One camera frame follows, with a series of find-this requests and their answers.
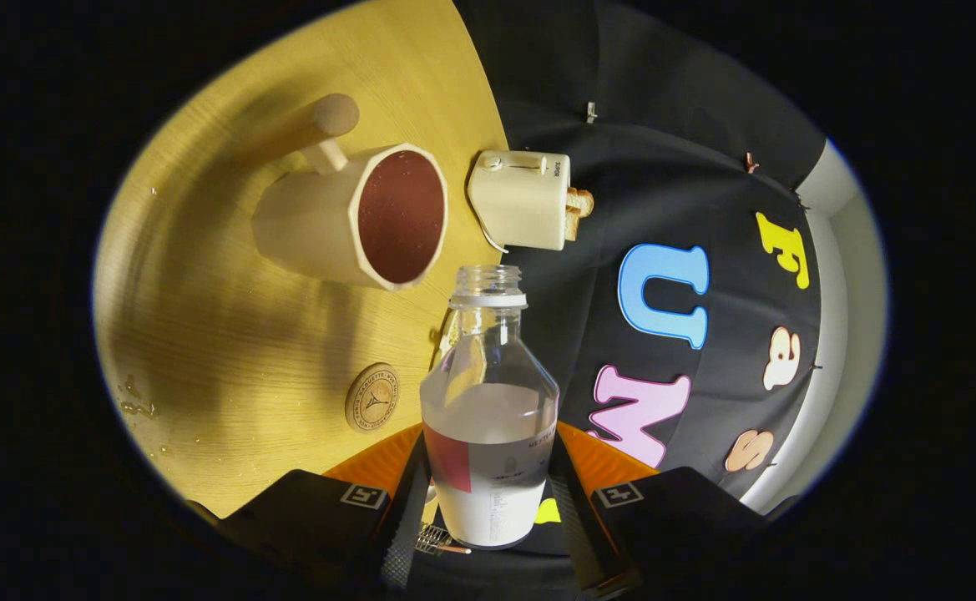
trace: mug handle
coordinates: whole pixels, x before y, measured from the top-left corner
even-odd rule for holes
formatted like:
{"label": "mug handle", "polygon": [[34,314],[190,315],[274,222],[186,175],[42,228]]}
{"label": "mug handle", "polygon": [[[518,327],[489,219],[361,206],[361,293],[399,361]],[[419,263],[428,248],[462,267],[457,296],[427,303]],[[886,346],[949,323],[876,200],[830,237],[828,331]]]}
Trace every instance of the mug handle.
{"label": "mug handle", "polygon": [[346,156],[335,139],[354,129],[358,118],[354,98],[346,94],[328,94],[285,115],[264,133],[252,138],[240,152],[239,159],[243,163],[259,163],[301,151],[319,174],[334,174],[346,166]]}

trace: water spill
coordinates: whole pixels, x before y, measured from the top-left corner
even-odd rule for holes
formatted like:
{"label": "water spill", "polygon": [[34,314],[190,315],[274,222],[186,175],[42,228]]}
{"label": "water spill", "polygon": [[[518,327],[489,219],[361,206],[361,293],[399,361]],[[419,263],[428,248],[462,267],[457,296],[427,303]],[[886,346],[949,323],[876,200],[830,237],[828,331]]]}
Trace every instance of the water spill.
{"label": "water spill", "polygon": [[135,389],[135,376],[134,374],[128,374],[128,380],[124,382],[124,388],[130,393],[130,395],[135,396],[136,399],[143,398],[139,391]]}
{"label": "water spill", "polygon": [[128,413],[130,415],[137,415],[141,413],[150,419],[153,419],[157,416],[157,410],[156,407],[154,407],[153,403],[150,403],[150,408],[147,408],[143,406],[137,406],[137,404],[135,403],[129,403],[128,401],[124,401],[120,403],[120,411],[124,413]]}

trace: water droplet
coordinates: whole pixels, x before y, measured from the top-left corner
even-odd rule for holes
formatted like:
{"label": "water droplet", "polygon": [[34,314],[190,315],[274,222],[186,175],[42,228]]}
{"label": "water droplet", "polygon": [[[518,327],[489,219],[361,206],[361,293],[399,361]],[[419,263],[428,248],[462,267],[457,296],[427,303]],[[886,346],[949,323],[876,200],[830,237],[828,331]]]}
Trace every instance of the water droplet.
{"label": "water droplet", "polygon": [[128,380],[124,381],[124,388],[130,393],[130,395],[135,396],[136,399],[143,398],[143,395],[139,394],[139,391],[135,389],[135,376],[134,374],[128,374]]}

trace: bottle neck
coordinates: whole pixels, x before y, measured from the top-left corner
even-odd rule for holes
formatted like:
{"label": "bottle neck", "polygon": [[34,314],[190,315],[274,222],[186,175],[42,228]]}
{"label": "bottle neck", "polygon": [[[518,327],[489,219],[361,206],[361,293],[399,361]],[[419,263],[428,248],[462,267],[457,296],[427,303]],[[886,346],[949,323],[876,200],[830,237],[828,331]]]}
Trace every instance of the bottle neck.
{"label": "bottle neck", "polygon": [[507,345],[521,337],[521,309],[462,307],[458,309],[458,329],[462,336],[484,336]]}

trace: red label patch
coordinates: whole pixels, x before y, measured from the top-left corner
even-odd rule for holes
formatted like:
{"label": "red label patch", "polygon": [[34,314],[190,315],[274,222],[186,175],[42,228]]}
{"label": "red label patch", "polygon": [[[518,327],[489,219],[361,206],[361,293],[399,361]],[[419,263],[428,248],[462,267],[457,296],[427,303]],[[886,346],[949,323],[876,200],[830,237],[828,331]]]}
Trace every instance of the red label patch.
{"label": "red label patch", "polygon": [[432,477],[458,491],[471,493],[468,442],[453,440],[424,425],[424,445],[431,458]]}

